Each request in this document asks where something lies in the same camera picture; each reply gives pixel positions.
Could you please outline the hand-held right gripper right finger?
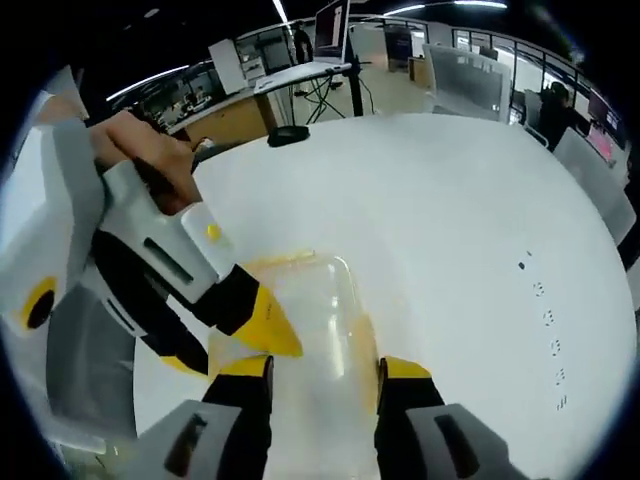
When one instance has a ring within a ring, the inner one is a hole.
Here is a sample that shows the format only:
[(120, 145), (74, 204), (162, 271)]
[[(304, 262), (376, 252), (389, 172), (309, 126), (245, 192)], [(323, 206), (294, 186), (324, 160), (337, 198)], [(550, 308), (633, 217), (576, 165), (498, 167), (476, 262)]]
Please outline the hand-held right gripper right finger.
[(509, 479), (506, 442), (460, 404), (444, 402), (431, 373), (385, 356), (378, 367), (374, 445), (383, 479)]

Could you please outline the person's left hand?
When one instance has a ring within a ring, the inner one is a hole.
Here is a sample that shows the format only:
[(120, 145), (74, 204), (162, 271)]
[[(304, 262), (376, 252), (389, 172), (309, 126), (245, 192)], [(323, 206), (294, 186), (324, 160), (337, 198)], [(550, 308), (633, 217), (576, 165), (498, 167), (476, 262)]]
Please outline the person's left hand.
[(108, 170), (123, 161), (142, 166), (142, 177), (160, 208), (173, 215), (200, 202), (202, 196), (192, 175), (191, 148), (128, 111), (121, 111), (89, 128), (96, 163)]

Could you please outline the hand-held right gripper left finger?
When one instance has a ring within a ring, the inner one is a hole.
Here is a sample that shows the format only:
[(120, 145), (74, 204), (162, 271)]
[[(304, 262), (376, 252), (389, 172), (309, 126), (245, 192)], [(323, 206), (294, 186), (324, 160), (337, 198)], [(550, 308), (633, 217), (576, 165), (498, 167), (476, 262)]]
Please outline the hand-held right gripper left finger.
[(274, 358), (238, 359), (137, 442), (135, 479), (261, 479), (272, 441)]

